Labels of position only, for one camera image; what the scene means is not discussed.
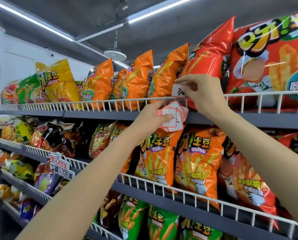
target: white wall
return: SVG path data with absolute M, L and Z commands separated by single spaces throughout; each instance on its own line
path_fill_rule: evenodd
M 68 57 L 6 35 L 0 27 L 0 92 L 9 82 L 34 74 L 37 61 L 51 65 L 65 58 Z M 76 81 L 84 80 L 93 68 L 90 64 L 72 58 L 68 58 L 68 61 Z

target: hand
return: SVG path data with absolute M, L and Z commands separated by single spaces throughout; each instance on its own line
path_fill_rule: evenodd
M 164 100 L 146 105 L 135 121 L 128 127 L 139 139 L 138 145 L 140 145 L 147 136 L 154 133 L 161 124 L 173 119 L 172 114 L 156 116 L 158 109 L 162 106 L 164 106 Z
M 230 108 L 222 92 L 220 79 L 208 74 L 188 74 L 175 80 L 175 83 L 188 84 L 183 92 L 191 98 L 199 113 L 214 121 L 218 116 L 223 116 Z

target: ceiling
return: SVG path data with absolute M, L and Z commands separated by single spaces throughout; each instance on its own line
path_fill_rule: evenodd
M 125 10 L 119 0 L 4 1 L 79 39 L 107 29 L 110 24 L 106 24 L 113 20 L 119 24 L 131 14 L 166 0 L 127 0 L 128 8 Z M 159 65 L 173 49 L 187 42 L 192 44 L 193 49 L 200 40 L 233 15 L 237 15 L 235 27 L 239 27 L 297 10 L 298 0 L 192 0 L 136 23 L 126 23 L 118 29 L 118 48 L 126 53 L 127 60 L 124 63 L 127 65 L 137 56 L 153 49 L 154 65 Z M 105 60 L 87 48 L 3 10 L 0 10 L 0 26 L 11 36 L 92 65 Z M 115 32 L 111 31 L 91 38 L 85 44 L 103 52 L 113 48 L 114 38 Z

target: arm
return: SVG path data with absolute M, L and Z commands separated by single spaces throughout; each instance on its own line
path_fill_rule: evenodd
M 164 104 L 149 104 L 84 170 L 37 214 L 16 240 L 81 240 L 132 150 L 172 116 L 156 117 Z
M 298 154 L 233 112 L 224 99 L 218 78 L 187 75 L 176 82 L 197 85 L 197 91 L 188 86 L 184 92 L 194 101 L 200 113 L 226 133 L 298 221 Z

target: left hand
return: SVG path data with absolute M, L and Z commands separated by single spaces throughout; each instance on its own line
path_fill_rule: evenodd
M 135 121 L 128 127 L 128 129 L 132 130 L 136 135 L 139 144 L 143 142 L 147 136 L 154 133 L 161 124 L 173 119 L 172 114 L 156 116 L 158 109 L 162 106 L 164 106 L 164 100 L 146 105 Z

